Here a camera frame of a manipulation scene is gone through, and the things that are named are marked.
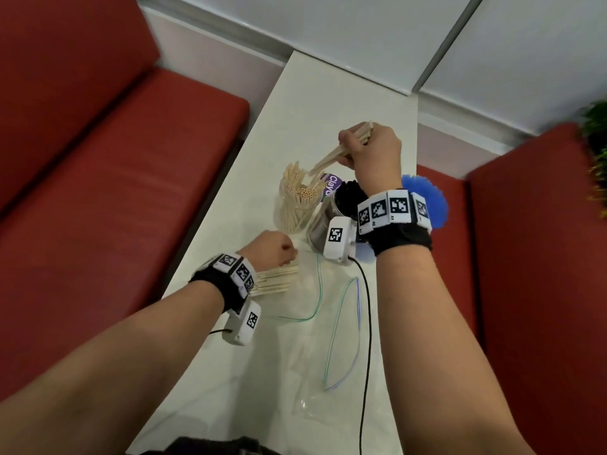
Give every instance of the forearm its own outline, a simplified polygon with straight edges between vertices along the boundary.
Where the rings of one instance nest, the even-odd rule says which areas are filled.
[[[0,452],[124,452],[223,306],[215,286],[192,282],[82,345],[0,405]]]
[[[522,438],[497,379],[430,251],[401,246],[382,252],[377,288],[386,381],[406,450],[518,448]]]

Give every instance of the person's right arm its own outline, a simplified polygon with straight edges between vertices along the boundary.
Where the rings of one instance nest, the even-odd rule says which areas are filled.
[[[339,135],[370,197],[401,188],[401,142],[376,125],[368,145]],[[472,331],[423,246],[377,257],[377,313],[386,383],[407,454],[532,454]]]

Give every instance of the person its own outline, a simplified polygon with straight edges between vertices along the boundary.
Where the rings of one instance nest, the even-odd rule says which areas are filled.
[[[394,131],[376,124],[361,145],[358,127],[339,133],[351,154],[339,162],[354,169],[369,197],[400,188]],[[297,250],[286,235],[264,231],[238,254],[263,271],[289,263]],[[403,450],[532,454],[428,247],[391,247],[376,267],[383,366]],[[124,453],[223,309],[222,292],[195,280],[83,344],[0,404],[0,452]]]

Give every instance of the hand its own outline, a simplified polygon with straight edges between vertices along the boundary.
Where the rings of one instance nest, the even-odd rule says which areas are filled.
[[[339,133],[339,143],[350,151],[352,157],[340,158],[339,164],[354,169],[356,180],[368,197],[402,188],[401,140],[391,127],[373,123],[371,138],[367,145],[363,145],[354,136],[354,132],[363,124]]]
[[[291,238],[281,232],[265,230],[237,253],[245,257],[255,271],[286,265],[297,257]]]

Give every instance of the wristband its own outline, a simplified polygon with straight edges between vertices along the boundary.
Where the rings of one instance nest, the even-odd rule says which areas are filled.
[[[378,193],[358,205],[358,232],[375,255],[391,247],[418,244],[432,250],[426,199],[405,189]]]
[[[198,268],[189,282],[208,281],[224,298],[224,312],[239,313],[255,284],[255,269],[236,253],[222,253]]]

